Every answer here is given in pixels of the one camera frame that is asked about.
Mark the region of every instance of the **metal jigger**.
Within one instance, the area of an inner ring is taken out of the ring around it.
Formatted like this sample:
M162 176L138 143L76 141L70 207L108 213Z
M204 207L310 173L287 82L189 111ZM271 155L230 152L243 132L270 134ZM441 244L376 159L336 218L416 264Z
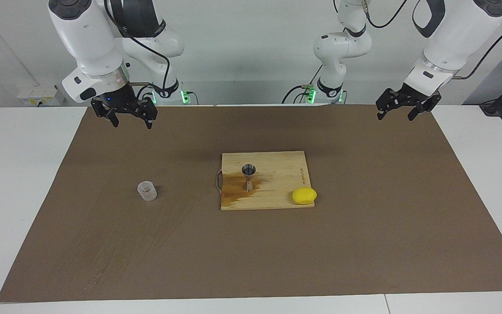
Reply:
M257 169L255 166L251 164L247 164L241 168L241 172L243 172L243 175L245 176L245 184L243 185L243 189L246 192L253 191L253 182L251 182L251 178L255 174Z

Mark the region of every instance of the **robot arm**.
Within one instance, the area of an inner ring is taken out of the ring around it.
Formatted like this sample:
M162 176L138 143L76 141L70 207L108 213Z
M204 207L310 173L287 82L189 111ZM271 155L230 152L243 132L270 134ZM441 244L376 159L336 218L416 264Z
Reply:
M145 120L151 129L157 115L150 98L140 101L134 94L123 56L115 47L108 12L121 27L125 50L149 70L161 98L182 99L181 94L174 96L180 84L170 75L166 58L181 55L183 43L167 26L153 0L50 0L49 11L61 41L78 65L63 80L64 89L76 102L92 99L97 116L117 127L115 114L130 113ZM132 38L143 38L148 48L165 53L154 54Z
M440 101L447 84L502 23L502 0L422 0L414 9L417 30L429 43L399 91L387 89L377 100L378 118L413 106L412 121Z
M180 56L185 50L181 36L162 18L156 0L97 0L104 12L110 12L121 27L122 45L127 55L139 61L148 70L152 83L162 102L181 101L180 82L169 61L131 40L137 38L143 45L159 51L166 58Z
M317 81L321 98L334 102L340 96L346 65L341 60L363 56L371 50L371 36L366 31L367 19L362 0L342 0L338 20L343 32L320 36L315 41L315 56L322 61Z

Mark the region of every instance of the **lemon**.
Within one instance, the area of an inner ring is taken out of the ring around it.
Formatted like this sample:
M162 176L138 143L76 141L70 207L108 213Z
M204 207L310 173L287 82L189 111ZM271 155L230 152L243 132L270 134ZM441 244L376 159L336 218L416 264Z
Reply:
M292 199L296 204L307 205L317 198L317 192L312 188L299 188L292 193Z

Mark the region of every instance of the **brown paper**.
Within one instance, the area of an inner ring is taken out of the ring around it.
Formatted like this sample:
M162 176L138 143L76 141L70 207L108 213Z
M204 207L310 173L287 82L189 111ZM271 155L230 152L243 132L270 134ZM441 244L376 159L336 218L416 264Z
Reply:
M375 114L163 108L148 131L89 109L0 302L502 290L502 235L434 118ZM221 153L295 150L315 208L219 210Z

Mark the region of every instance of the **white table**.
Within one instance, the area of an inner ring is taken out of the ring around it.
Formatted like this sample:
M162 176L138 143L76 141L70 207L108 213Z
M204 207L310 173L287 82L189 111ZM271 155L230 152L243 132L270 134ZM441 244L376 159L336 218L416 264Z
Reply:
M0 109L0 289L85 110ZM502 121L477 107L439 106L434 116L502 232ZM71 312L502 314L502 292L0 304L1 314Z

